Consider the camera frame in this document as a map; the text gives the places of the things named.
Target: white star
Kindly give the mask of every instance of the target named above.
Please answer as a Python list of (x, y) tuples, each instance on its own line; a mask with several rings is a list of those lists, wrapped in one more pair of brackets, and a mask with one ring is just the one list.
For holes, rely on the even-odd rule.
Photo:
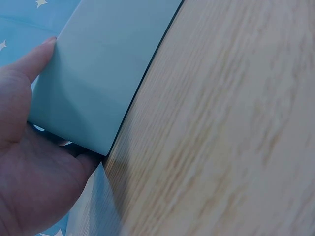
[(3, 41), (3, 43), (0, 43), (0, 52), (2, 51), (3, 48), (6, 48), (5, 41)]
[(37, 9), (38, 9), (40, 6), (42, 6), (42, 5), (48, 3), (48, 2), (46, 2), (46, 0), (37, 0), (36, 2), (37, 2)]
[(55, 235), (45, 235), (45, 234), (40, 234), (42, 236), (63, 236), (63, 233), (61, 232), (61, 229), (56, 233)]

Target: wood grain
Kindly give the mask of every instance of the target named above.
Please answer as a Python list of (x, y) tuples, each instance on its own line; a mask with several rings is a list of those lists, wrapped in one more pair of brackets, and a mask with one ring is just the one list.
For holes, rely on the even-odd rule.
[(314, 0), (186, 0), (104, 164), (119, 234), (315, 235), (314, 52)]

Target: light blue card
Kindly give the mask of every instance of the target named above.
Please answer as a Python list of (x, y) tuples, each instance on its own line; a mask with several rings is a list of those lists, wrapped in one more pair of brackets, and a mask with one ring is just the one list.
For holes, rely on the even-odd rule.
[(82, 0), (33, 91), (29, 121), (107, 155), (182, 0)]

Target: hand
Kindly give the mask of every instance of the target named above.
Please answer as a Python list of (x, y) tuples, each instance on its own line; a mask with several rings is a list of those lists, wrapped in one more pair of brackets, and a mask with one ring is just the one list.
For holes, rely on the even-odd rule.
[(81, 195), (101, 156), (27, 124), (31, 83), (56, 39), (0, 68), (0, 235), (31, 236), (60, 220)]

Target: fingernail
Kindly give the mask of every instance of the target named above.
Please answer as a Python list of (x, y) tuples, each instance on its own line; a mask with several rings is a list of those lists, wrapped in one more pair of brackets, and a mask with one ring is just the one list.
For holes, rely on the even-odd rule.
[(43, 42), (43, 44), (54, 44), (56, 41), (57, 41), (56, 37), (51, 37), (47, 39), (45, 42)]

